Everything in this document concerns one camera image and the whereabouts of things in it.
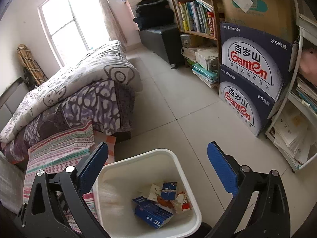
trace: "comforter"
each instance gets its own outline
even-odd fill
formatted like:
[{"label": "comforter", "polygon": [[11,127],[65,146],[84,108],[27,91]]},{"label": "comforter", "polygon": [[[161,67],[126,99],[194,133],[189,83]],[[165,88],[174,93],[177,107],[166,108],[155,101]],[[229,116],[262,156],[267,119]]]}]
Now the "comforter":
[{"label": "comforter", "polygon": [[60,69],[30,91],[0,133],[0,142],[9,143],[42,112],[100,80],[123,84],[137,92],[142,90],[139,72],[128,62],[124,47],[117,40],[90,51],[76,66]]},{"label": "comforter", "polygon": [[107,135],[129,131],[134,91],[141,90],[138,71],[113,41],[29,92],[1,132],[2,152],[10,163],[21,162],[33,145],[88,119]]}]

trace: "white shelf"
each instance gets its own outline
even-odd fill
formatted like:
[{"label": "white shelf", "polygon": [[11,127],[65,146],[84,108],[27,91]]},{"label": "white shelf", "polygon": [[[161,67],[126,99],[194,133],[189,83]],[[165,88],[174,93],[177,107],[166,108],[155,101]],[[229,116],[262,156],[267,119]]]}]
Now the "white shelf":
[{"label": "white shelf", "polygon": [[317,22],[300,14],[296,19],[296,23],[303,28],[303,37],[317,46]]},{"label": "white shelf", "polygon": [[313,160],[317,158],[317,153],[315,153],[305,164],[301,165],[299,162],[297,162],[294,158],[292,158],[286,151],[284,151],[281,147],[279,147],[275,143],[275,137],[271,134],[271,129],[274,127],[274,124],[276,123],[277,119],[279,118],[280,114],[283,111],[283,108],[285,107],[288,100],[293,103],[305,116],[306,118],[311,122],[311,124],[317,129],[317,114],[305,103],[302,103],[302,100],[296,96],[293,92],[293,86],[295,84],[295,80],[297,78],[298,70],[299,70],[299,64],[302,57],[302,49],[303,49],[303,40],[304,38],[310,41],[312,44],[317,46],[317,22],[309,19],[308,17],[302,15],[299,13],[299,8],[297,4],[297,0],[295,1],[295,8],[296,8],[296,23],[299,26],[299,33],[300,33],[300,40],[298,45],[298,54],[297,54],[297,60],[296,65],[294,68],[293,77],[287,92],[287,95],[285,96],[282,105],[276,115],[272,118],[272,123],[268,130],[266,131],[266,136],[273,142],[273,144],[277,147],[277,149],[281,152],[281,154],[285,157],[289,165],[292,167],[294,172],[297,172],[301,169],[303,169],[305,166],[307,166],[309,163],[311,163]]},{"label": "white shelf", "polygon": [[303,104],[302,100],[292,92],[288,93],[288,100],[290,100],[317,129],[317,114],[310,107]]}]

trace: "tiled floor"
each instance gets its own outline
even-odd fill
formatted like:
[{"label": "tiled floor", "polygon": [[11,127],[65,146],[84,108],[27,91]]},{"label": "tiled floor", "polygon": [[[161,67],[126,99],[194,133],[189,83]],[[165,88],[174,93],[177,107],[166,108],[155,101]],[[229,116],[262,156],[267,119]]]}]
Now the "tiled floor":
[{"label": "tiled floor", "polygon": [[[214,226],[232,198],[207,158],[208,143],[216,141],[241,165],[249,165],[257,172],[279,171],[293,234],[317,201],[317,163],[294,174],[270,140],[264,135],[254,137],[216,91],[189,68],[172,70],[144,47],[129,52],[127,57],[140,72],[143,91],[136,94],[133,137],[116,145],[116,160],[158,148],[173,151],[194,192],[203,221]],[[238,230],[247,224],[255,201],[254,194]]]}]

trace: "window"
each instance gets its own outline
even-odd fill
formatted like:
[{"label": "window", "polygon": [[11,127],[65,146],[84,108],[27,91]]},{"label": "window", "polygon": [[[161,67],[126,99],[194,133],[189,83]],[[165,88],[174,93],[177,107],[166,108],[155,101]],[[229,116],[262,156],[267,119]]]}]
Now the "window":
[{"label": "window", "polygon": [[109,41],[99,0],[48,0],[40,8],[43,28],[63,66]]}]

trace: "blue box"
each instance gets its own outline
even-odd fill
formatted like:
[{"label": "blue box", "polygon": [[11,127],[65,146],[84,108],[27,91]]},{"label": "blue box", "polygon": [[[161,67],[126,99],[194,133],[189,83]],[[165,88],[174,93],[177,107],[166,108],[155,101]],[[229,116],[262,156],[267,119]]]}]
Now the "blue box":
[{"label": "blue box", "polygon": [[173,216],[172,213],[160,208],[143,196],[133,199],[133,201],[137,203],[134,213],[155,229],[166,224]]},{"label": "blue box", "polygon": [[176,198],[177,182],[164,182],[161,192],[161,198],[173,201]]},{"label": "blue box", "polygon": [[240,74],[275,101],[291,80],[293,45],[265,33],[231,23],[221,23],[222,63]]},{"label": "blue box", "polygon": [[275,101],[262,89],[222,64],[219,97],[248,126],[251,132],[258,136],[269,119],[280,108],[284,94],[278,101]]}]

